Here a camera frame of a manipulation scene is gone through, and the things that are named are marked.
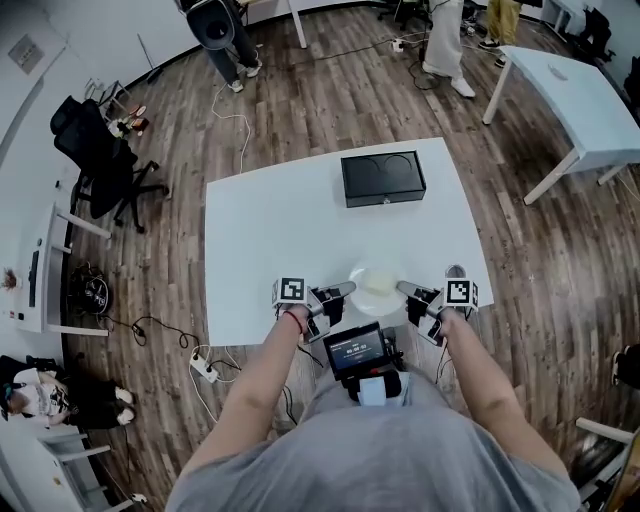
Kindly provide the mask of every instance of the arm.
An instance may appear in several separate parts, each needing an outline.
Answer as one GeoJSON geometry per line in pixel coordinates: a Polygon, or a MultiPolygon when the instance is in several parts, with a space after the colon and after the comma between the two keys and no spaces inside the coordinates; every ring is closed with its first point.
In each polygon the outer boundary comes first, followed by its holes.
{"type": "Polygon", "coordinates": [[[442,313],[442,333],[471,417],[502,449],[535,466],[569,477],[560,458],[527,422],[509,379],[491,358],[464,318],[442,313]]]}
{"type": "MultiPolygon", "coordinates": [[[[289,311],[306,331],[308,310],[295,306],[289,311]]],[[[296,321],[290,315],[280,317],[236,379],[218,423],[187,462],[181,476],[267,439],[273,410],[287,380],[299,339],[296,321]]]]}
{"type": "Polygon", "coordinates": [[[49,375],[47,372],[38,372],[38,378],[42,384],[53,384],[55,387],[62,389],[65,393],[69,392],[65,384],[62,384],[62,382],[49,375]]]}

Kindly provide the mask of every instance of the table leg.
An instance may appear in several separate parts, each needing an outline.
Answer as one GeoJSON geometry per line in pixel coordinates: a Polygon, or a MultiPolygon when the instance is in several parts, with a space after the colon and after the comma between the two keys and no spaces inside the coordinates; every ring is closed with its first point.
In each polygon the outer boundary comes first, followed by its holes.
{"type": "Polygon", "coordinates": [[[66,254],[71,254],[71,249],[69,247],[65,247],[64,245],[51,244],[51,248],[56,251],[64,252],[66,254]]]}
{"type": "Polygon", "coordinates": [[[500,101],[500,96],[502,96],[502,89],[504,89],[504,84],[507,81],[509,73],[511,73],[511,60],[507,59],[507,64],[504,66],[502,73],[500,74],[500,79],[498,80],[498,85],[496,85],[495,90],[493,91],[493,96],[491,96],[491,101],[489,101],[489,106],[487,107],[484,116],[482,116],[482,122],[484,124],[491,124],[493,121],[493,116],[496,114],[496,109],[498,108],[498,102],[500,101]]]}
{"type": "Polygon", "coordinates": [[[304,37],[304,31],[302,30],[302,23],[300,23],[300,15],[298,9],[295,6],[296,0],[289,0],[289,9],[291,9],[291,15],[293,16],[293,23],[296,26],[296,32],[298,33],[298,39],[300,40],[300,46],[302,48],[307,47],[307,40],[304,37]]]}
{"type": "Polygon", "coordinates": [[[83,327],[70,327],[68,325],[47,324],[49,332],[60,332],[63,334],[77,334],[78,336],[109,336],[106,329],[85,329],[83,327]]]}
{"type": "Polygon", "coordinates": [[[70,213],[64,212],[58,208],[56,208],[56,215],[58,215],[58,217],[61,217],[68,222],[71,222],[71,224],[75,224],[79,228],[90,231],[94,235],[101,236],[102,238],[106,238],[107,240],[111,238],[111,233],[109,231],[107,231],[106,229],[99,228],[95,224],[91,224],[91,222],[82,220],[80,217],[71,215],[70,213]]]}
{"type": "Polygon", "coordinates": [[[558,181],[562,176],[571,171],[571,167],[580,160],[578,152],[572,149],[567,156],[564,157],[556,168],[545,176],[545,178],[536,185],[536,187],[529,192],[524,198],[524,204],[531,204],[544,194],[551,185],[558,181]]]}
{"type": "Polygon", "coordinates": [[[622,169],[624,169],[624,165],[614,165],[611,169],[609,169],[606,173],[598,178],[598,185],[604,185],[607,181],[613,178],[616,174],[618,174],[622,169]]]}
{"type": "Polygon", "coordinates": [[[60,462],[71,462],[72,460],[82,459],[84,457],[91,457],[92,455],[98,455],[99,453],[108,452],[111,450],[111,446],[104,445],[98,446],[97,448],[91,448],[89,450],[82,450],[81,452],[75,453],[57,453],[56,457],[60,462]]]}
{"type": "Polygon", "coordinates": [[[633,432],[626,432],[625,430],[609,427],[608,425],[603,425],[602,423],[597,423],[586,418],[578,418],[576,420],[576,427],[624,444],[629,444],[633,441],[633,432]]]}

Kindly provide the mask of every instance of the yellow item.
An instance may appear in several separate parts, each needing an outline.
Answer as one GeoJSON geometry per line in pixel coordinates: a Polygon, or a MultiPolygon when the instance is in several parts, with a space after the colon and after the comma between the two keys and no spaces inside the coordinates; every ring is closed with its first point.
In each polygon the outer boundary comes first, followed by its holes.
{"type": "Polygon", "coordinates": [[[513,0],[489,0],[489,37],[504,45],[516,44],[516,28],[522,4],[513,0]]]}

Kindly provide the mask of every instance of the chair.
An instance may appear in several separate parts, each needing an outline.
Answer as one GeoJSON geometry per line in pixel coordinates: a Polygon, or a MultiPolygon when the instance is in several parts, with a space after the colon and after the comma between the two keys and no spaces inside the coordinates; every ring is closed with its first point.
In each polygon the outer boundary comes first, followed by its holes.
{"type": "Polygon", "coordinates": [[[134,171],[138,157],[125,140],[111,134],[93,100],[79,103],[69,96],[51,118],[50,127],[55,135],[53,145],[80,168],[72,203],[78,199],[89,201],[94,219],[120,203],[114,218],[116,226],[122,226],[120,215],[131,205],[133,223],[138,233],[144,233],[138,219],[138,196],[156,190],[169,194],[165,185],[142,185],[149,170],[158,169],[159,165],[151,161],[134,171]],[[81,191],[88,187],[90,194],[81,191]]]}
{"type": "Polygon", "coordinates": [[[605,50],[611,37],[609,20],[596,8],[585,9],[584,14],[585,29],[579,36],[571,37],[574,57],[587,64],[596,64],[595,59],[611,61],[615,52],[605,50]]]}

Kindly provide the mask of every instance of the white pants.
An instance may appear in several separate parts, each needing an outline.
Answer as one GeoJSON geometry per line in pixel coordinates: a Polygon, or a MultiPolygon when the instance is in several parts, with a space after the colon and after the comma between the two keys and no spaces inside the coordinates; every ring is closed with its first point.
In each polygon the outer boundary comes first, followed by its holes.
{"type": "Polygon", "coordinates": [[[451,78],[462,77],[462,46],[460,45],[460,23],[464,0],[429,0],[433,12],[433,29],[429,35],[425,63],[432,73],[451,78]]]}

